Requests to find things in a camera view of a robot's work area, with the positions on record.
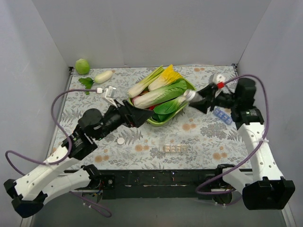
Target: green basket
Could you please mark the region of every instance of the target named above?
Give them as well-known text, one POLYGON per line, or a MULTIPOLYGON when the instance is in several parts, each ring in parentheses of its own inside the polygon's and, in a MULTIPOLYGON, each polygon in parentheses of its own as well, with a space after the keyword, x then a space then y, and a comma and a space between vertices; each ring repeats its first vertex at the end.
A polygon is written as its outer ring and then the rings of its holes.
MULTIPOLYGON (((196 91, 196 88, 194 87, 194 85, 192 85, 188 80, 184 79, 185 82, 186 82, 186 85, 187 85, 187 89, 190 89, 190 90, 194 90, 196 91)), ((128 99, 129 103, 133 105, 132 101, 131 101, 131 98, 128 99)), ((182 106, 179 107, 179 109, 171 116, 169 117, 168 119, 166 119, 165 121, 163 122, 157 122, 155 121, 154 119, 152 118, 149 118, 147 120, 148 123, 152 124, 153 126, 156 126, 156 127, 159 127, 159 126, 162 126, 164 125, 166 122, 168 122, 170 119, 172 119, 174 116, 176 116, 188 103, 184 103, 182 106)))

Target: table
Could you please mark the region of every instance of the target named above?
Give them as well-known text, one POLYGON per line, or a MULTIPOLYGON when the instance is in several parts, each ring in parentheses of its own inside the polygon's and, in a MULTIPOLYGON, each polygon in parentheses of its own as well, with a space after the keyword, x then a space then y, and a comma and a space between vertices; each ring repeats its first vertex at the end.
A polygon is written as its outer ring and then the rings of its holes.
MULTIPOLYGON (((99 87, 112 85, 117 88, 115 98, 127 99, 127 91, 135 83, 150 74, 155 68, 113 68, 91 69, 88 75, 72 72, 69 89, 83 88, 78 81, 82 77, 94 78, 106 70, 112 70, 112 78, 99 87)), ((189 80, 197 90, 208 84, 209 77, 222 73, 227 79, 235 76, 232 66, 176 66, 183 77, 189 80)), ((67 95, 63 107, 60 124, 68 134, 77 125, 78 119, 90 108, 97 108, 102 113, 109 105, 101 99, 101 95, 84 92, 71 92, 67 95)), ((55 132, 53 150, 60 146, 65 136, 60 130, 55 132)), ((96 141, 98 149, 89 154, 70 170, 78 170, 81 165, 94 164, 101 170, 125 169, 214 169, 218 164, 237 164, 247 156, 247 151, 235 124, 227 125, 211 112, 203 114, 191 107, 185 107, 175 118, 162 127, 154 127, 145 123, 140 128, 120 126, 117 130, 100 141, 96 141), (125 143, 117 144, 123 137, 125 143), (186 144, 187 151, 182 153, 166 153, 165 144, 186 144)), ((242 168, 251 168, 250 162, 242 168)))

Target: blue object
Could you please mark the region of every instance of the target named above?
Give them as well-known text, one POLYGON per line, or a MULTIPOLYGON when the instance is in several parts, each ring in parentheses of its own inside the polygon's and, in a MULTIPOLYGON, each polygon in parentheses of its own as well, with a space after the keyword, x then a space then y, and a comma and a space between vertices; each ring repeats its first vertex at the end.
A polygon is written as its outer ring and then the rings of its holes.
POLYGON ((222 111, 219 107, 214 109, 213 114, 228 125, 232 123, 232 118, 224 111, 222 111))

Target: white wall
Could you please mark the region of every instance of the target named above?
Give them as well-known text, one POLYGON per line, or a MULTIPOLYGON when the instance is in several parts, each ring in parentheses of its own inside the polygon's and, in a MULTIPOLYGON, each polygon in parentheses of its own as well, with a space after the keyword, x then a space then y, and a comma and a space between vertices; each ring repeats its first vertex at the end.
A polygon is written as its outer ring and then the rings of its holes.
MULTIPOLYGON (((243 57, 239 71, 258 75, 266 84, 270 103, 268 138, 273 155, 296 191, 290 207, 303 226, 303 2, 272 0, 243 57)), ((262 93, 257 104, 262 106, 262 93)))
POLYGON ((237 63, 270 0, 32 0, 69 66, 237 63))
MULTIPOLYGON (((20 177, 8 149, 44 160, 54 130, 50 106, 64 90, 68 67, 31 0, 0 0, 0 226, 19 226, 3 183, 20 177)), ((21 171, 36 165, 13 157, 21 171)))

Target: gray floor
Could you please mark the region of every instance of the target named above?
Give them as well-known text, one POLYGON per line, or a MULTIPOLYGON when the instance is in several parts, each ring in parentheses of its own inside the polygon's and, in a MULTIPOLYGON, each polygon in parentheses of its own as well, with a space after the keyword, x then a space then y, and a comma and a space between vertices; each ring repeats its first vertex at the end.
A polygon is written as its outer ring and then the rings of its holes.
POLYGON ((242 201, 223 209, 186 199, 101 201, 113 216, 104 218, 71 194, 49 202, 34 216, 32 227, 284 227, 278 210, 247 210, 242 201))

